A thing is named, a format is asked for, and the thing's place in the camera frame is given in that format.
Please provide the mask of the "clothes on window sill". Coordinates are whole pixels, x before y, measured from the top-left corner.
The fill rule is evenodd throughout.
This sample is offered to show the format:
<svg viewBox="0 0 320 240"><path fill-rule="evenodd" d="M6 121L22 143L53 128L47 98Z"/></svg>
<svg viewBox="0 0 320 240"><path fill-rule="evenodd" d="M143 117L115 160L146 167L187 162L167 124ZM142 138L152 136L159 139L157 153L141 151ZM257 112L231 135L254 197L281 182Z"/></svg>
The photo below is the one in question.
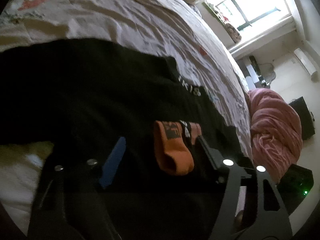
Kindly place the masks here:
<svg viewBox="0 0 320 240"><path fill-rule="evenodd" d="M222 27L225 29L225 31L227 32L227 34L230 36L230 38L232 39L232 41L235 44L238 44L241 39L242 36L240 35L238 29L236 29L234 27L234 25L231 24L231 22L229 21L229 19L222 13L221 10L219 10L216 6L214 6L211 3L207 3L206 2L207 7L211 10L211 12L213 13L213 16L217 19L217 21L222 25Z"/></svg>

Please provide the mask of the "pink crumpled blanket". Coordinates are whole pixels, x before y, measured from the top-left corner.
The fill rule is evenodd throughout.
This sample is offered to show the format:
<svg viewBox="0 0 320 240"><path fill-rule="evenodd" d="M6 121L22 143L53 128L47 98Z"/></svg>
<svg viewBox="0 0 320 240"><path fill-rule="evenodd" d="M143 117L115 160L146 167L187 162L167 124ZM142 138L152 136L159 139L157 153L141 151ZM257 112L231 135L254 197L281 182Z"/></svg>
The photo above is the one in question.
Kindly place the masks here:
<svg viewBox="0 0 320 240"><path fill-rule="evenodd" d="M252 159L278 184L303 147L297 112L275 91L257 88L248 92L251 117Z"/></svg>

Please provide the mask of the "standing fan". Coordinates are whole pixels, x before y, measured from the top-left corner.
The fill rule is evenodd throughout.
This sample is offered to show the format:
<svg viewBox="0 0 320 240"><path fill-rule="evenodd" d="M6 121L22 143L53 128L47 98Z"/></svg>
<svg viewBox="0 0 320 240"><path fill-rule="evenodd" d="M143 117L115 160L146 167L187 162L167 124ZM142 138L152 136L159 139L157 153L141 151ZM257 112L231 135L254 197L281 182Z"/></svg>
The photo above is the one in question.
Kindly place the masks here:
<svg viewBox="0 0 320 240"><path fill-rule="evenodd" d="M271 63L263 63L259 66L261 75L266 81L266 87L270 88L272 81L276 78L274 66Z"/></svg>

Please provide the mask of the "white wall air conditioner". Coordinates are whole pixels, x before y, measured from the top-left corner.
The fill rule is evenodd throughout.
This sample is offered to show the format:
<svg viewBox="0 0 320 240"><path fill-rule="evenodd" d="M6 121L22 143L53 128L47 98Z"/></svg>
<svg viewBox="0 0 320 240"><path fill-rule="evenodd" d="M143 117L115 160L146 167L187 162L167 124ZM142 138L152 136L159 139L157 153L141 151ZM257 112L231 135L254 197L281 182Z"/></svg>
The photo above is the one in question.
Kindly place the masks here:
<svg viewBox="0 0 320 240"><path fill-rule="evenodd" d="M313 78L317 74L317 69L308 56L300 48L296 48L293 53L309 73L310 77Z"/></svg>

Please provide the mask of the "window with dark frame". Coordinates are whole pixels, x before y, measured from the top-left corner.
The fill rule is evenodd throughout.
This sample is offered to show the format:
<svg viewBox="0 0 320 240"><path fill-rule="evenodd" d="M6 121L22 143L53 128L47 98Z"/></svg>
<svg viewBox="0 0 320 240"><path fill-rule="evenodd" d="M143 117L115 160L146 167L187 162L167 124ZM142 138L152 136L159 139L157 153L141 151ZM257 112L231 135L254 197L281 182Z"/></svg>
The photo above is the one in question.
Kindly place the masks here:
<svg viewBox="0 0 320 240"><path fill-rule="evenodd" d="M285 0L205 0L204 3L238 31L265 29L291 15Z"/></svg>

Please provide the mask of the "black cabinet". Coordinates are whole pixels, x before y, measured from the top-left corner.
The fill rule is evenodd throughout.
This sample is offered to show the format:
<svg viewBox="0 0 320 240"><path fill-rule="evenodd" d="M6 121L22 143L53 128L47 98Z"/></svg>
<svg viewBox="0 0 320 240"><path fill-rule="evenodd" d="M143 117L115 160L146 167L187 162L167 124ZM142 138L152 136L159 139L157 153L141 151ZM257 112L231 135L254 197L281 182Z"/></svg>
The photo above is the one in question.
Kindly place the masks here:
<svg viewBox="0 0 320 240"><path fill-rule="evenodd" d="M315 127L314 127L314 117L312 112L306 105L304 98L301 96L300 98L294 99L289 103L289 105L296 111L299 115L300 123L302 127L302 139L308 140L313 135L315 135Z"/></svg>

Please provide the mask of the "white strawberry print bedspread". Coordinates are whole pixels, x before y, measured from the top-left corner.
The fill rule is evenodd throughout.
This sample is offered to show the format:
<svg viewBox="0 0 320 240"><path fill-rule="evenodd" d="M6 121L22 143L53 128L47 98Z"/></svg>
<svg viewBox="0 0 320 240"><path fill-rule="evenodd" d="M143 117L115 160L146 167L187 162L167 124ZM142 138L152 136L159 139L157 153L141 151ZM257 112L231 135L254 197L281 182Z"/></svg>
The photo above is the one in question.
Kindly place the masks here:
<svg viewBox="0 0 320 240"><path fill-rule="evenodd" d="M1 51L58 38L100 38L174 56L202 85L251 156L244 75L210 27L182 0L11 0L1 14Z"/></svg>

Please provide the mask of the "black long-sleeve shirt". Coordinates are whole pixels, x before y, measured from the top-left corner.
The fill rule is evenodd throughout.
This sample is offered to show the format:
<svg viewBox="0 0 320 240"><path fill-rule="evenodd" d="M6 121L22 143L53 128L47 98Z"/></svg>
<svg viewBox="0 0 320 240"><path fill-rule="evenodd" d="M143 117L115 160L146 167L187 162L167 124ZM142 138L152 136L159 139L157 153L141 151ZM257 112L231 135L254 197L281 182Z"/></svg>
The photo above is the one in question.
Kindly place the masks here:
<svg viewBox="0 0 320 240"><path fill-rule="evenodd" d="M155 124L200 125L211 148L241 153L203 87L182 84L170 56L154 56L96 39L57 40L1 53L1 145L35 142L126 149L108 189L108 213L120 239L208 239L213 191L206 166L184 176L171 158L159 165Z"/></svg>

